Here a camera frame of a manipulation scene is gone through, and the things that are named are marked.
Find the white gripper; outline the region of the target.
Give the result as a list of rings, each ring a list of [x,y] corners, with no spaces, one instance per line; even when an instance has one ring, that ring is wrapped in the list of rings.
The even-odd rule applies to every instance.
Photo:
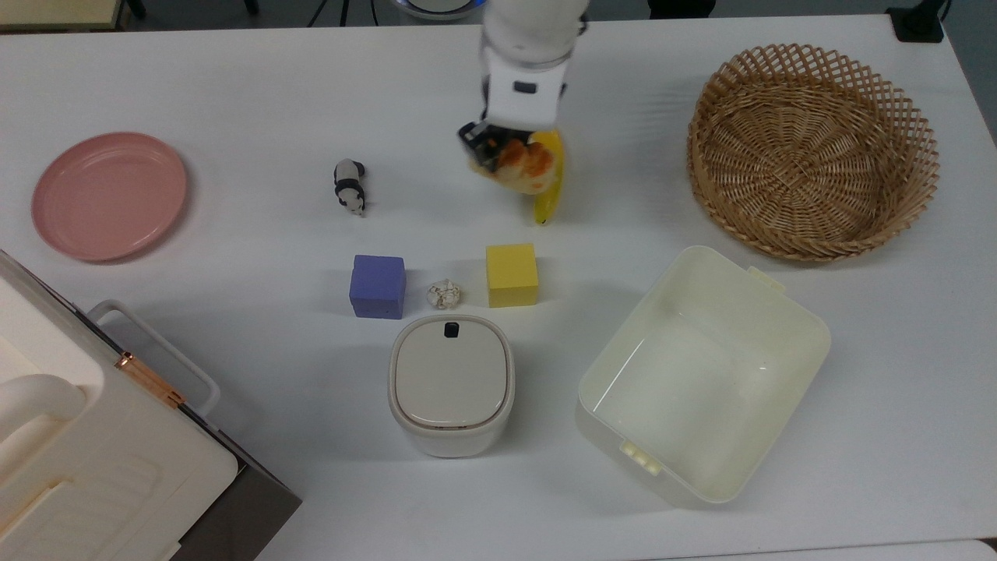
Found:
[[[536,132],[555,128],[569,60],[530,67],[484,48],[481,61],[484,121],[464,124],[458,139],[478,167],[495,173],[508,143],[506,129]]]

